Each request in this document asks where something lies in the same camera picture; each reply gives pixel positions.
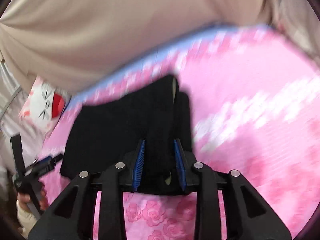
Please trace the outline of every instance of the human hand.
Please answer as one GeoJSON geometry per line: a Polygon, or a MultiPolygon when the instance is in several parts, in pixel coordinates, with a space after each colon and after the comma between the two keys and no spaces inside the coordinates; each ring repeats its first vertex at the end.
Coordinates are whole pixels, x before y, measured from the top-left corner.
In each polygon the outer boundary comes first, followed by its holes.
{"type": "MultiPolygon", "coordinates": [[[[45,191],[45,189],[43,188],[41,190],[41,200],[39,202],[40,204],[40,209],[45,211],[48,209],[49,207],[49,203],[48,203],[48,198],[46,197],[47,192],[45,191]]],[[[18,204],[21,207],[22,210],[31,213],[30,209],[28,208],[27,203],[31,203],[31,198],[28,194],[22,194],[22,193],[18,193],[18,204]]]]}

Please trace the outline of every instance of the triangular cutout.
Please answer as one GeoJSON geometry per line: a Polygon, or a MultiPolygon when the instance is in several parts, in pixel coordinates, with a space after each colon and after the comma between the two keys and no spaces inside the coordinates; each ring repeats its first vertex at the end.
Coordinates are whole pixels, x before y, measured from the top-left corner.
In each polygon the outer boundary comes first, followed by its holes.
{"type": "Polygon", "coordinates": [[[249,218],[261,216],[266,213],[264,207],[259,201],[251,194],[251,192],[245,186],[241,186],[241,192],[244,198],[247,214],[249,218]]]}
{"type": "Polygon", "coordinates": [[[70,218],[73,206],[78,193],[78,187],[73,187],[69,194],[61,201],[60,205],[54,211],[56,216],[70,218]]]}

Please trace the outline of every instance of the pink floral fabric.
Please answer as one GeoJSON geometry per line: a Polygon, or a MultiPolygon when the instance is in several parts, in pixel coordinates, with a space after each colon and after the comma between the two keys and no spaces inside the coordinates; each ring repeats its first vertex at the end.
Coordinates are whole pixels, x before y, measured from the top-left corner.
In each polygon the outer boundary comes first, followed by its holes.
{"type": "MultiPolygon", "coordinates": [[[[63,151],[82,104],[120,98],[160,76],[175,73],[190,97],[193,149],[217,171],[238,169],[277,212],[294,237],[320,201],[320,78],[316,66],[271,29],[240,29],[172,51],[157,64],[128,71],[68,109],[42,156],[63,151]]],[[[52,202],[68,181],[60,165],[43,181],[52,202]]],[[[150,196],[124,193],[127,238],[191,240],[196,194],[150,196]]],[[[223,239],[223,199],[219,194],[223,239]]],[[[94,239],[98,239],[98,194],[94,239]]]]}

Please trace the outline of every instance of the black garment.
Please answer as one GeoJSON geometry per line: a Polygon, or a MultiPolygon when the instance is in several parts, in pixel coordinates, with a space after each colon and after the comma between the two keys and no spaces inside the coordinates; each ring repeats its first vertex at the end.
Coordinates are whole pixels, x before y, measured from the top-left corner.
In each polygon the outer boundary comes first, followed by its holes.
{"type": "Polygon", "coordinates": [[[191,151],[188,96],[176,86],[174,76],[100,106],[83,106],[71,129],[60,173],[73,179],[79,172],[104,171],[146,140],[139,192],[178,194],[173,140],[180,138],[191,151]],[[172,177],[168,186],[165,179],[172,177]]]}

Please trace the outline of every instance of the black tool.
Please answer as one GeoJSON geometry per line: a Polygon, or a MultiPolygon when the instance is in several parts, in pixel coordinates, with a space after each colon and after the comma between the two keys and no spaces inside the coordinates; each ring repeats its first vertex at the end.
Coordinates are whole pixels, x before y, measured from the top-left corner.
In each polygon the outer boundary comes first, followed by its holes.
{"type": "MultiPolygon", "coordinates": [[[[61,192],[31,230],[29,240],[92,239],[97,191],[102,191],[99,240],[126,240],[122,192],[135,192],[134,172],[141,151],[102,173],[82,171],[61,192]]],[[[195,240],[221,240],[218,190],[223,193],[228,240],[290,240],[287,227],[237,170],[213,171],[174,142],[180,186],[185,194],[197,192],[195,240]]]]}
{"type": "Polygon", "coordinates": [[[63,154],[58,154],[54,158],[48,156],[26,168],[22,155],[20,134],[11,137],[11,147],[17,170],[17,173],[13,176],[13,184],[17,192],[30,195],[31,202],[27,203],[28,208],[39,219],[43,214],[39,204],[42,198],[42,183],[39,182],[39,178],[54,170],[56,163],[62,160],[63,154]]]}

